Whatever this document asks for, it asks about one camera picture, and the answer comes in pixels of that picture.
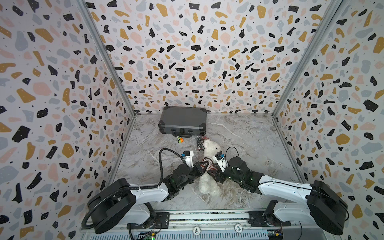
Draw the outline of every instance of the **black briefcase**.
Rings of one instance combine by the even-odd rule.
[[[164,107],[159,121],[159,130],[177,137],[205,135],[207,110],[205,108]]]

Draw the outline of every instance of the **terrazzo wallpaper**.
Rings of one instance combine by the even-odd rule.
[[[0,239],[78,239],[126,106],[74,1],[1,1],[0,37]]]
[[[277,116],[305,179],[348,204],[348,240],[384,239],[383,5],[342,3]]]
[[[331,0],[86,2],[137,113],[271,113]]]

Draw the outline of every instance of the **white plush toy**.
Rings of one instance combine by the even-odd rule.
[[[210,162],[213,161],[212,157],[221,151],[221,147],[216,143],[209,139],[205,140],[204,143],[204,157],[211,159]],[[210,194],[212,196],[219,196],[221,194],[221,189],[217,185],[216,181],[205,172],[203,176],[199,178],[199,190],[203,194]]]

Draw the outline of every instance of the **aluminum corner post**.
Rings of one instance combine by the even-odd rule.
[[[288,96],[291,94],[293,88],[299,82],[300,75],[304,70],[305,65],[308,63],[308,61],[310,61],[310,58],[314,55],[316,48],[321,43],[324,37],[325,31],[327,30],[328,25],[330,24],[332,18],[335,16],[339,7],[343,7],[344,5],[346,5],[346,1],[345,1],[345,4],[341,5],[342,2],[343,0],[332,0],[331,4],[325,11],[324,17],[320,22],[320,25],[317,28],[316,33],[313,35],[311,43],[308,45],[307,49],[305,50],[303,57],[299,61],[299,64],[297,65],[297,68],[291,77],[291,80],[288,82],[287,86],[283,91],[283,94],[281,95],[279,102],[277,103],[275,109],[273,110],[272,115],[274,118],[277,117],[281,108],[284,106]]]
[[[94,21],[92,20],[90,12],[88,11],[88,7],[87,7],[84,0],[76,0],[76,2],[77,2],[77,7],[81,13],[81,16],[83,17],[84,22],[85,22],[86,26],[88,27],[88,30],[89,30],[89,32],[90,32],[90,34],[91,34],[91,36],[92,36],[92,38],[96,44],[96,47],[100,51],[101,57],[103,58],[104,63],[106,65],[108,71],[111,73],[111,77],[114,80],[115,85],[116,85],[116,87],[117,87],[117,89],[121,95],[121,98],[124,101],[124,104],[127,108],[127,111],[132,116],[132,118],[134,118],[136,114],[133,111],[131,102],[129,101],[129,98],[128,98],[127,94],[125,93],[124,87],[122,86],[121,82],[119,81],[120,78],[118,76],[118,73],[116,72],[115,67],[113,66],[112,60],[110,59],[110,57],[109,57],[109,55],[105,49],[105,46],[101,40],[101,37],[100,37],[100,34],[96,28],[96,25],[95,25]]]

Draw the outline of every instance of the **gray marble tabletop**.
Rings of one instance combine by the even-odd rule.
[[[193,150],[194,161],[202,159],[203,152],[197,151],[196,136],[184,138],[183,143],[177,143],[172,135],[159,132],[159,119],[158,114],[137,115],[115,180],[126,178],[132,184],[157,183],[160,178],[159,150],[163,147],[180,154],[185,150]],[[223,152],[230,146],[236,147],[241,159],[253,171],[298,182],[271,116],[209,114],[206,136],[217,142]],[[235,155],[236,151],[231,148],[227,159]],[[164,151],[164,177],[171,174],[180,163],[180,159],[174,154]],[[270,200],[283,200],[248,193],[230,180],[218,185],[222,190],[220,196],[200,193],[196,180],[181,190],[174,199],[151,204],[155,210],[259,209],[267,207]]]

